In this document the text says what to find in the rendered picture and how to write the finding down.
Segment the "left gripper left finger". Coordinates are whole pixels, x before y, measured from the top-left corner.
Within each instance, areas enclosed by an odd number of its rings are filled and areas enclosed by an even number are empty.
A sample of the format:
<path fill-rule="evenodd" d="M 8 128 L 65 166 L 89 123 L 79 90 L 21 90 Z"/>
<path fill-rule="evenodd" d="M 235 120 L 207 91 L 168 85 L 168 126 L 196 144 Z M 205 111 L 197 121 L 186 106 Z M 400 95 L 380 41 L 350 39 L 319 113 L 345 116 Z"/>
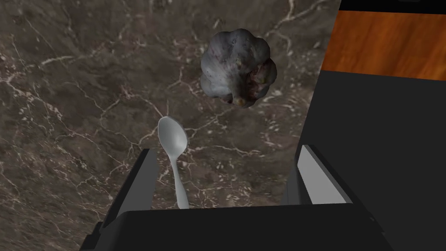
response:
<path fill-rule="evenodd" d="M 159 173 L 156 153 L 142 150 L 109 208 L 101 228 L 128 211 L 150 210 Z"/>

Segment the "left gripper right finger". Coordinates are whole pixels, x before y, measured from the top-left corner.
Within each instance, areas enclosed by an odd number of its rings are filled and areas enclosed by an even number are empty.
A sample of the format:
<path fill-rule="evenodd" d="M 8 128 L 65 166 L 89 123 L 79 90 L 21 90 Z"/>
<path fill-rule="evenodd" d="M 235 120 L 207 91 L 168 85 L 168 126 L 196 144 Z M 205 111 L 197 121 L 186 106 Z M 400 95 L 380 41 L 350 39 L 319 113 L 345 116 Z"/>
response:
<path fill-rule="evenodd" d="M 351 204 L 326 164 L 310 145 L 302 145 L 295 157 L 280 205 Z"/>

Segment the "white spoon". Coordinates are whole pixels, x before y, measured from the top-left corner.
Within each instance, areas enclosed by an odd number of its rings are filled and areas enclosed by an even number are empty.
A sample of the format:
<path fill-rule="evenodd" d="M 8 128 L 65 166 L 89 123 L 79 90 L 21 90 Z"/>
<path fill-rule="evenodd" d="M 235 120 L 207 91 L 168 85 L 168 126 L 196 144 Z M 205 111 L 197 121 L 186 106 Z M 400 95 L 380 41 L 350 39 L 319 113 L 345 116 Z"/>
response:
<path fill-rule="evenodd" d="M 188 209 L 189 202 L 177 167 L 177 159 L 188 146 L 184 128 L 171 117 L 162 117 L 158 122 L 158 138 L 165 150 L 174 175 L 175 193 L 179 209 Z"/>

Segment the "grey garlic bulb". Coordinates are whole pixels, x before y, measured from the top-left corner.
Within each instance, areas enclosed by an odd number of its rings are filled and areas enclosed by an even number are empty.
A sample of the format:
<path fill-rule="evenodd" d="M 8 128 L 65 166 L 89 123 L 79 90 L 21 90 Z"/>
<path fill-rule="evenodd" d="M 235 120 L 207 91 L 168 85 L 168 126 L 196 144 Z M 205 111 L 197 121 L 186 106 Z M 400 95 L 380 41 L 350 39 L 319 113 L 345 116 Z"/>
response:
<path fill-rule="evenodd" d="M 201 70 L 200 86 L 208 97 L 242 109 L 264 97 L 277 78 L 268 43 L 242 28 L 213 35 Z"/>

